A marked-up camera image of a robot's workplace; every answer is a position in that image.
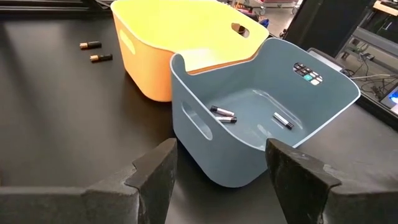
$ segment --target battery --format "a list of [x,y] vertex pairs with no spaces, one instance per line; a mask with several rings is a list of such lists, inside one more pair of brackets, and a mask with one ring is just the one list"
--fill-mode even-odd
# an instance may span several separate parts
[[91,41],[87,43],[80,43],[80,49],[82,50],[88,50],[88,49],[95,49],[95,48],[100,48],[102,47],[102,44],[100,41]]
[[112,54],[108,54],[108,55],[92,55],[90,56],[90,60],[91,62],[102,62],[102,61],[106,61],[106,60],[112,60],[113,56]]
[[236,123],[238,119],[236,117],[216,117],[221,123]]
[[288,128],[289,130],[291,130],[294,125],[290,122],[288,122],[285,118],[283,118],[279,113],[274,113],[273,117],[279,121],[281,124],[283,124],[286,128]]
[[219,108],[217,106],[211,106],[210,111],[224,115],[224,116],[234,116],[235,115],[234,112]]

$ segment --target bin handle hole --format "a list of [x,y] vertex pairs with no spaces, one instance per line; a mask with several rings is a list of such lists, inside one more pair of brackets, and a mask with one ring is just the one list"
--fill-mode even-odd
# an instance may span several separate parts
[[213,133],[211,132],[209,126],[199,117],[199,115],[192,109],[192,107],[186,103],[182,102],[182,110],[188,119],[193,123],[193,125],[201,132],[201,134],[207,138],[207,140],[213,139]]
[[244,38],[248,38],[250,35],[250,32],[246,27],[242,26],[241,24],[233,22],[231,24],[231,28],[233,31],[237,32],[239,35],[241,35]]

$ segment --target black table surface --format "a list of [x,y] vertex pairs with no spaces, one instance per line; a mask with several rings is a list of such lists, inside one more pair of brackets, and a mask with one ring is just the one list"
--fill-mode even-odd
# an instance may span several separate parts
[[[79,49],[92,40],[103,47]],[[90,63],[109,53],[113,61]],[[112,19],[1,22],[0,68],[3,185],[88,186],[174,136],[170,103],[147,99],[126,74]],[[360,181],[377,182],[375,170],[396,187],[397,146],[396,132],[353,105],[299,149]],[[286,222],[267,172],[222,188],[179,147],[166,223]]]

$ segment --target wire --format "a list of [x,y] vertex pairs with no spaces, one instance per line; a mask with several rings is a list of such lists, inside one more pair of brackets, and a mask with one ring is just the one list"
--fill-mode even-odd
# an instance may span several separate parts
[[387,77],[390,77],[391,75],[388,75],[388,74],[376,74],[376,75],[369,75],[369,76],[363,76],[363,77],[354,77],[354,78],[351,78],[351,79],[371,78],[371,77],[378,77],[378,76],[387,76]]
[[348,78],[351,78],[354,75],[354,71],[352,71],[351,69],[344,69],[343,74],[345,74]]
[[[393,78],[393,80],[391,80],[391,81],[389,81],[389,82],[387,82],[387,83],[384,82],[385,79],[390,79],[390,78]],[[396,81],[398,81],[398,78],[396,78],[396,77],[379,78],[379,79],[375,79],[375,80],[372,80],[372,81],[370,81],[370,82],[367,82],[367,83],[362,84],[361,87],[360,87],[360,89],[361,89],[361,91],[363,91],[363,92],[365,92],[365,93],[372,93],[372,94],[374,94],[374,95],[377,96],[377,97],[379,98],[379,100],[380,100],[380,97],[379,97],[379,96],[385,95],[386,92],[389,91],[389,90],[387,89],[387,86],[388,86],[388,85],[391,85],[391,84],[393,84],[393,83],[395,83]],[[376,86],[376,85],[375,85],[376,83],[381,83],[382,86]]]
[[361,64],[361,66],[359,66],[359,68],[357,70],[355,70],[355,72],[352,74],[352,76],[354,76],[363,67],[363,65],[366,65],[366,73],[365,73],[365,77],[366,77],[369,72],[369,65],[368,65],[368,63],[366,63],[366,59],[363,58],[362,54],[359,54],[358,61],[362,62],[362,64]]
[[384,74],[384,73],[382,73],[382,74],[374,74],[374,75],[382,75],[382,76],[390,76],[390,77],[392,77],[392,78],[398,78],[398,74]]

